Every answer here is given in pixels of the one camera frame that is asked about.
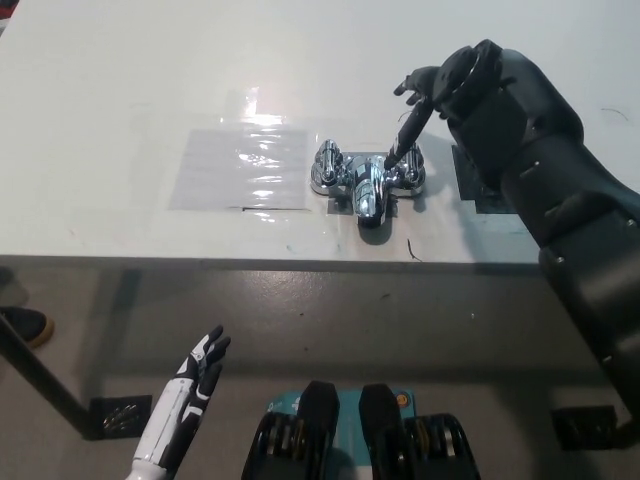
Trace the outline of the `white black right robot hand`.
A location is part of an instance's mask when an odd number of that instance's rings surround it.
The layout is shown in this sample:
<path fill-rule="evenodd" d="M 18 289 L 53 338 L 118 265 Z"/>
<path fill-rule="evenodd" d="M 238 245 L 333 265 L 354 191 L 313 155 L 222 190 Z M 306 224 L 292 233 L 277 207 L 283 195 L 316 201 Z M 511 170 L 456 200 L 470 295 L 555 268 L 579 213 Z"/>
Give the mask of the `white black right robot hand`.
<path fill-rule="evenodd" d="M 409 92 L 406 104 L 411 113 L 401 126 L 394 143 L 384 161 L 384 168 L 390 170 L 409 152 L 434 111 L 444 117 L 447 104 L 451 101 L 454 87 L 451 82 L 452 69 L 442 66 L 427 66 L 415 69 L 394 90 L 395 96 Z"/>

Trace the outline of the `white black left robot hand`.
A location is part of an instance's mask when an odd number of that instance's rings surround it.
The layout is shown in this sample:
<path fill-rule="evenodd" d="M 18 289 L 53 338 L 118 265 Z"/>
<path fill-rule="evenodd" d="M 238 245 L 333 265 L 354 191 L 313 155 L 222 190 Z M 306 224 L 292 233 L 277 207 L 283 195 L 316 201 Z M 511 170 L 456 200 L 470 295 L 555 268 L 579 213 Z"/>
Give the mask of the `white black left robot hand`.
<path fill-rule="evenodd" d="M 231 343 L 215 327 L 165 385 L 139 440 L 128 477 L 173 479 L 200 427 Z"/>

